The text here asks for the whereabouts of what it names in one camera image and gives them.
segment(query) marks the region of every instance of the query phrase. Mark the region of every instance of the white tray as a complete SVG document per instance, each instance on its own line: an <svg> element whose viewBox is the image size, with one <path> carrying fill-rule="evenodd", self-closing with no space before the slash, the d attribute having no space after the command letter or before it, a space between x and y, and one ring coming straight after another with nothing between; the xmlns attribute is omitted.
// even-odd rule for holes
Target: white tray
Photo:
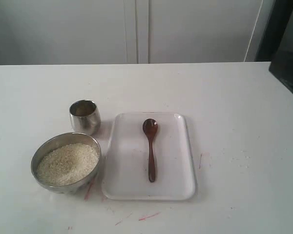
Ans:
<svg viewBox="0 0 293 234"><path fill-rule="evenodd" d="M159 125L153 142L156 180L148 179L148 141L143 122ZM185 200L195 182L183 116L175 113L125 113L115 118L105 160L102 191L110 199Z"/></svg>

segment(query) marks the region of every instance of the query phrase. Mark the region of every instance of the bowl rim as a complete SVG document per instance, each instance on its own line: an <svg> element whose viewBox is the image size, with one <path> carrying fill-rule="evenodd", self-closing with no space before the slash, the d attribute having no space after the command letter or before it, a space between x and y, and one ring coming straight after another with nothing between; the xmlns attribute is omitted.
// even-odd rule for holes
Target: bowl rim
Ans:
<svg viewBox="0 0 293 234"><path fill-rule="evenodd" d="M52 186L52 185L47 185L47 184L41 182L41 181L36 177L36 175L35 175L35 173L34 173L34 170L33 170L33 160L34 160L34 157L36 156L37 151L38 151L40 148L42 148L44 145L46 145L47 143L53 141L53 140L54 140L55 138L57 138L57 137L61 137L61 136L64 136L64 135L72 135L72 134L85 135L85 136L87 136L87 137L90 137L94 142L97 143L97 145L98 145L98 147L99 147L99 150L100 150L99 161L98 161L98 163L97 163L97 164L95 165L95 167L91 170L91 172L89 172L85 177L81 178L80 180L78 180L78 181L76 181L76 182L74 182L74 183L66 184L66 185L61 185L61 186ZM88 135L88 134L85 134L85 133L80 133L80 132L69 132L69 133L59 134L59 135L54 136L54 137L50 138L49 140L47 140L45 143L43 143L43 144L42 144L42 145L36 150L36 152L34 153L34 156L33 156L32 159L31 159L31 163L30 163L31 174L32 174L33 177L36 179L36 181L37 181L39 184L43 185L43 186L47 186L47 187L49 187L49 188L63 188L63 187L65 187L65 186L70 186L70 185L77 184L78 182L82 181L82 180L85 179L87 176L89 176L89 175L90 175L90 174L91 174L91 173L97 168L97 166L99 165L99 163L100 163L100 161L101 161L101 156L102 156L102 151L101 151L100 144L99 144L98 141L97 141L95 138L93 138L92 136L90 136L90 135Z"/></svg>

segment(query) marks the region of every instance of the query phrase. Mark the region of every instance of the metal cup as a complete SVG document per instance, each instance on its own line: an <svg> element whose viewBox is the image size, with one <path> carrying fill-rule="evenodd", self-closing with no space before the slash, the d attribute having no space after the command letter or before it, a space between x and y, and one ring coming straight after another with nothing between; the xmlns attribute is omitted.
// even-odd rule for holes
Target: metal cup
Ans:
<svg viewBox="0 0 293 234"><path fill-rule="evenodd" d="M76 101L70 106L69 115L72 127L76 132L92 135L100 128L100 113L93 101Z"/></svg>

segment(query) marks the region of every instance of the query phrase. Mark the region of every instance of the spoon handle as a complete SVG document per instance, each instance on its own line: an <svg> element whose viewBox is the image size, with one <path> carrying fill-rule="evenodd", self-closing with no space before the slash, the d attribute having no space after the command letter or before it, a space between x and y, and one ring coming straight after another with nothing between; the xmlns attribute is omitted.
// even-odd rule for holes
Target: spoon handle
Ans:
<svg viewBox="0 0 293 234"><path fill-rule="evenodd" d="M153 154L152 141L148 142L148 179L150 182L154 182L156 178L155 173L155 160Z"/></svg>

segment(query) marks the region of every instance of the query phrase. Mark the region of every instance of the uncooked rice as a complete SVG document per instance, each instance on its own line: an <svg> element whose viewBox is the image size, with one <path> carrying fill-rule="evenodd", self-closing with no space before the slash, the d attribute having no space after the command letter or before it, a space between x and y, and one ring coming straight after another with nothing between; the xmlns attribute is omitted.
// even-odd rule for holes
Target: uncooked rice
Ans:
<svg viewBox="0 0 293 234"><path fill-rule="evenodd" d="M97 146L65 145L43 157L37 168L37 178L50 186L77 182L94 169L99 157Z"/></svg>

